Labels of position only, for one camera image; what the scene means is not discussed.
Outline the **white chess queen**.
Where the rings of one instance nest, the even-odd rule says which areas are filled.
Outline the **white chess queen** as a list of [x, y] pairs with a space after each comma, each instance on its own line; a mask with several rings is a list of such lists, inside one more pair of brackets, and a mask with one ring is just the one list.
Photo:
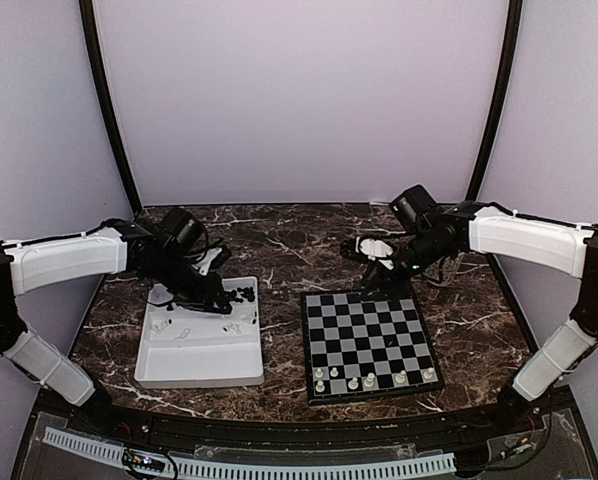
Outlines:
[[363, 379], [363, 389], [365, 391], [375, 390], [377, 388], [376, 383], [376, 375], [370, 372], [364, 379]]

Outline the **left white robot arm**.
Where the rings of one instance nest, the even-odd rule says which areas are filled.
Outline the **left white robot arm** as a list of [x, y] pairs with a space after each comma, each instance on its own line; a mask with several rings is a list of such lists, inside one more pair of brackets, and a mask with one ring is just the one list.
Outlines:
[[150, 229], [112, 218], [92, 230], [29, 240], [0, 237], [0, 357], [68, 404], [99, 436], [120, 427], [96, 379], [67, 356], [77, 320], [109, 274], [133, 273], [192, 311], [227, 314], [219, 268], [230, 256], [190, 217]]

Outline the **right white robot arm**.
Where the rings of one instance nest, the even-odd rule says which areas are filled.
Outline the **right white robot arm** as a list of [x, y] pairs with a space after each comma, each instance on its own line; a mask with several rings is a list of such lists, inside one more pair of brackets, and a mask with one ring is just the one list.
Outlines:
[[512, 395], [495, 405], [489, 424], [513, 432], [530, 402], [572, 373], [598, 346], [598, 220], [542, 218], [495, 202], [464, 201], [444, 208], [403, 202], [392, 206], [409, 241], [360, 236], [352, 251], [376, 270], [386, 289], [423, 274], [444, 257], [493, 256], [502, 264], [532, 332], [543, 344], [510, 382]]

